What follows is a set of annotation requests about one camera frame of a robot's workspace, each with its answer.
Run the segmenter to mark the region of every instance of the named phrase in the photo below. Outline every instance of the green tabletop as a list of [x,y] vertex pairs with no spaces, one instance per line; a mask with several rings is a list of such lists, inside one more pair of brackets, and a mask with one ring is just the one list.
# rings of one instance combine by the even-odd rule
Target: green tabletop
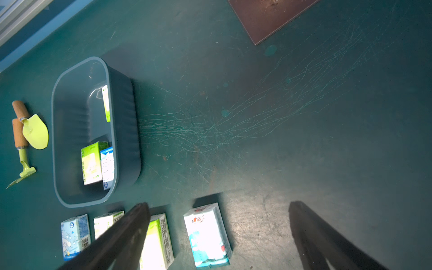
[[[183,214],[218,201],[225,269],[302,269],[288,216],[302,200],[390,269],[427,269],[431,10],[322,0],[254,46],[226,0],[95,0],[0,74],[0,268],[55,269],[61,221],[147,202],[167,213],[170,269],[194,269]],[[57,78],[90,56],[133,83],[140,177],[104,204],[65,208],[50,142],[6,190],[22,170],[12,101],[51,132]]]

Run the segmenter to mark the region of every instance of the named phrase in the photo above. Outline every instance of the barcode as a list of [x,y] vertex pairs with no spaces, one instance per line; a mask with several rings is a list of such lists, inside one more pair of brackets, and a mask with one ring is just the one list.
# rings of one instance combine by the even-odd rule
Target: barcode
[[161,230],[162,230],[163,246],[165,249],[165,260],[167,264],[170,264],[171,249],[169,248],[169,234],[167,230],[166,219],[160,219],[160,223],[161,223]]
[[84,179],[84,183],[86,182],[86,170],[84,169],[84,161],[81,162],[82,166],[83,166],[83,179]]
[[85,249],[86,247],[89,246],[89,238],[88,238],[88,237],[83,238],[83,239],[81,240],[81,246],[82,246],[83,249]]
[[116,223],[123,215],[122,214],[118,214],[117,216],[114,217],[114,223]]

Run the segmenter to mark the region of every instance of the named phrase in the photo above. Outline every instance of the cartoon character print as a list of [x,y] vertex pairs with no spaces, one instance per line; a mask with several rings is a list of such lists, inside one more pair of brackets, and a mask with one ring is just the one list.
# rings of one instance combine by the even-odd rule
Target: cartoon character print
[[206,237],[203,239],[200,232],[193,232],[189,236],[189,241],[191,242],[196,267],[206,263],[213,265],[215,261],[228,258],[225,245],[220,237]]
[[63,245],[63,257],[70,256],[71,251],[78,245],[76,236],[71,236],[65,230],[61,231],[61,241]]
[[[114,173],[114,153],[106,153],[101,157],[102,175],[107,173]],[[112,181],[113,179],[104,178],[106,181]]]

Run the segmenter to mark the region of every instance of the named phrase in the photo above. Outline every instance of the wooden board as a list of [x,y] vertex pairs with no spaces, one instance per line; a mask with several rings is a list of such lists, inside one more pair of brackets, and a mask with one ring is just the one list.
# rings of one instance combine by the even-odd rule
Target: wooden board
[[319,0],[228,0],[255,45]]

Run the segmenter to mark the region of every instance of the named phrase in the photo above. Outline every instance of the red logo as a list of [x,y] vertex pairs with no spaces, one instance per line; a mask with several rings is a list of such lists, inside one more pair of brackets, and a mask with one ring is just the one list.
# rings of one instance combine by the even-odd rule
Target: red logo
[[203,223],[204,222],[204,216],[196,216],[192,219],[192,223]]

